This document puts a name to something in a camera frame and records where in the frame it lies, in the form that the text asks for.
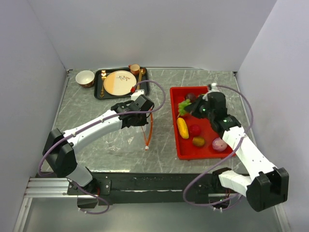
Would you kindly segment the pink red peach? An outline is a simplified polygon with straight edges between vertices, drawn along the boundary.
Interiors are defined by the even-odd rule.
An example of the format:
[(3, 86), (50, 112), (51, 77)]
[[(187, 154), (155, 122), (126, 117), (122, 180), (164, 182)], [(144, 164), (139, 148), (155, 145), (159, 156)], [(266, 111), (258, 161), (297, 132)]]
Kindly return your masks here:
[(227, 149), (227, 143), (220, 137), (216, 138), (212, 142), (212, 148), (218, 152), (222, 152)]

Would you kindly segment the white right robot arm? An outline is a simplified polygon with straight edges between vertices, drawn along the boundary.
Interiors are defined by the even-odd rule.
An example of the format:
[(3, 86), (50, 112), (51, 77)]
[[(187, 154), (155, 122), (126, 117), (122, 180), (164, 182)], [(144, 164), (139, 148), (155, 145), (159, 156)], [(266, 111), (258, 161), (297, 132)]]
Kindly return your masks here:
[(227, 112), (225, 95), (215, 91), (199, 96), (185, 107), (191, 116), (206, 118), (211, 128), (232, 148), (248, 171), (248, 176), (226, 170), (211, 181), (216, 192), (231, 189), (247, 198), (256, 212), (287, 201), (289, 174), (277, 168), (255, 146), (240, 122)]

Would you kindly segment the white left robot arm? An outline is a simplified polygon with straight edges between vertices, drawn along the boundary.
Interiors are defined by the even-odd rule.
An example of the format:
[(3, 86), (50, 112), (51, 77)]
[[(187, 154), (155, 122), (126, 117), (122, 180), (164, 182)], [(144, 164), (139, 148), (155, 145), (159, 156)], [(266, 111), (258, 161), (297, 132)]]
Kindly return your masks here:
[(71, 130), (61, 132), (52, 130), (46, 141), (43, 154), (51, 152), (46, 161), (58, 178), (68, 178), (78, 184), (79, 189), (90, 194), (96, 188), (92, 173), (76, 161), (76, 154), (85, 146), (102, 136), (125, 127), (144, 126), (147, 114), (154, 103), (145, 95), (139, 95), (134, 101), (117, 103), (103, 115)]

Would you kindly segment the green grape bunch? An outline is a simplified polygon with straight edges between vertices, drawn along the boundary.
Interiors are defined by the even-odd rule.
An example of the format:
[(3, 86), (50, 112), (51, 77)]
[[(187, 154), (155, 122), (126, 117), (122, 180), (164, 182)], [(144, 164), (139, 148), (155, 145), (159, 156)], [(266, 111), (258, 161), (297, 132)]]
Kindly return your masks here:
[(189, 99), (186, 99), (178, 104), (178, 117), (188, 114), (188, 112), (185, 110), (185, 107), (189, 106), (190, 104), (191, 101)]

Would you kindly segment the red apple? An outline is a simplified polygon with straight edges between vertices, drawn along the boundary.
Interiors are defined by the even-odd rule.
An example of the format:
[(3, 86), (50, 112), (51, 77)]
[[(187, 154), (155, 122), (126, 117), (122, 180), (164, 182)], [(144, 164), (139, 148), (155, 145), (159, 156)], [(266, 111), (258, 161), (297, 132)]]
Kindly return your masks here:
[(196, 137), (201, 134), (201, 127), (199, 125), (191, 125), (189, 126), (189, 135)]

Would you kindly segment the clear zip bag orange zipper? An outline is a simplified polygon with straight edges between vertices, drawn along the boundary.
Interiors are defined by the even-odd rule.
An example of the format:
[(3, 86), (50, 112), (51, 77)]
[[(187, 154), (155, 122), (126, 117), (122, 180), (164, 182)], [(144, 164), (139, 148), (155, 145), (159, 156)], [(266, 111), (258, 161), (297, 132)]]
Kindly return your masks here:
[(123, 128), (117, 132), (113, 132), (114, 139), (106, 140), (106, 144), (116, 143), (116, 151), (140, 150), (149, 151), (154, 129), (153, 113), (146, 115), (146, 124), (143, 126)]

